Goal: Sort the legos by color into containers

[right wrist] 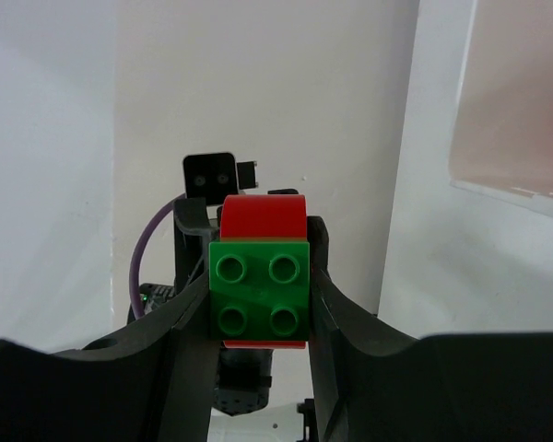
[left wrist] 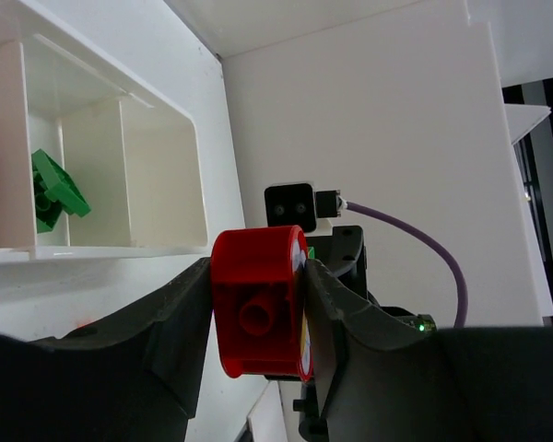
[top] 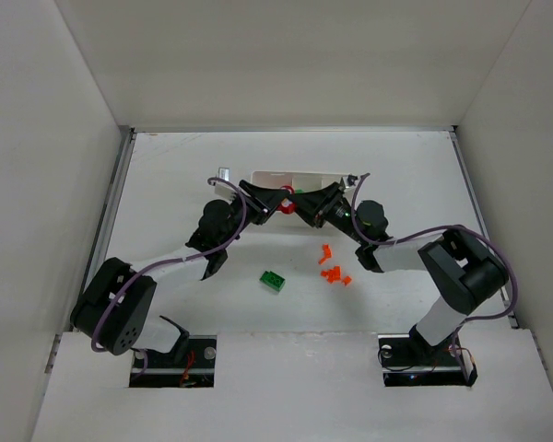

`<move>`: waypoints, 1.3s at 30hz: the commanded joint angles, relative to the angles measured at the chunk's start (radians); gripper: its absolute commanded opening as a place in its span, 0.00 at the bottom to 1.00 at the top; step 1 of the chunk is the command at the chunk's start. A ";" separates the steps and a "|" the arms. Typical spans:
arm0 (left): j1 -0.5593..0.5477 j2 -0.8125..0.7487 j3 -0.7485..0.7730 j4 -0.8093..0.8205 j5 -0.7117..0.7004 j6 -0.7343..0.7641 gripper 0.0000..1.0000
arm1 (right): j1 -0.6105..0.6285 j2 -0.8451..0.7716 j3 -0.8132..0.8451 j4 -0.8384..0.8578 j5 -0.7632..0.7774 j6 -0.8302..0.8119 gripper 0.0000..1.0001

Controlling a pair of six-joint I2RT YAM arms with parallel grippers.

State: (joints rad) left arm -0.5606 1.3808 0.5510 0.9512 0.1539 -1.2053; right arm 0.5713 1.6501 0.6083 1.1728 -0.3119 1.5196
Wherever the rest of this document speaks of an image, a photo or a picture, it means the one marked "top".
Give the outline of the red printed duplo brick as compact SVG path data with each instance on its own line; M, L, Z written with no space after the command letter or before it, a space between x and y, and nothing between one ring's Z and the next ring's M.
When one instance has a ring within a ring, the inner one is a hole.
M280 190L287 191L289 194L304 193L302 189L294 189L289 185L283 185L280 187ZM296 210L297 205L290 201L289 198L285 198L281 201L280 205L277 208L277 211L284 215L292 215Z

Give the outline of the green duplo brick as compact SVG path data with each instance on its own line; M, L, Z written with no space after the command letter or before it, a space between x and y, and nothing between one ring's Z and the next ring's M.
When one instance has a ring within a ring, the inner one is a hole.
M259 281L270 289L280 292L285 285L285 278L272 271L264 271Z

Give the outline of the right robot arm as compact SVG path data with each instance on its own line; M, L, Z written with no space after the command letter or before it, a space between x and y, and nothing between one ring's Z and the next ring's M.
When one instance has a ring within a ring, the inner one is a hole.
M309 226L328 223L359 244L359 263L373 273L421 271L439 291L428 313L409 331L413 355L431 355L487 299L509 281L507 267L462 226L443 227L407 241L390 237L383 206L373 200L349 201L340 184L293 193L295 213Z

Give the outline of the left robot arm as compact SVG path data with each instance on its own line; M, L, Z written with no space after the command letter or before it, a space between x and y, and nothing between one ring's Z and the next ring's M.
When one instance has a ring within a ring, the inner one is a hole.
M286 188L265 189L243 180L225 201L208 202L193 235L180 249L140 264L109 258L102 263L72 310L73 328L87 335L96 352L157 352L179 359L187 332L154 300L213 276L228 258L228 246L250 224L263 224L287 199Z

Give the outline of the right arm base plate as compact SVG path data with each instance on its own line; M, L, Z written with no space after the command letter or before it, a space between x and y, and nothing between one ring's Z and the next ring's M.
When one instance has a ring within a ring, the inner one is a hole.
M472 387L478 379L471 352L448 337L429 347L408 334L378 337L377 359L385 387Z

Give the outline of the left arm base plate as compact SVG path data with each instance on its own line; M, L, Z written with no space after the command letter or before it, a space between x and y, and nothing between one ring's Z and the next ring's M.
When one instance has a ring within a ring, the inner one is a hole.
M206 389L215 384L216 335L192 335L182 355L147 350L147 359L135 356L129 377L134 389Z

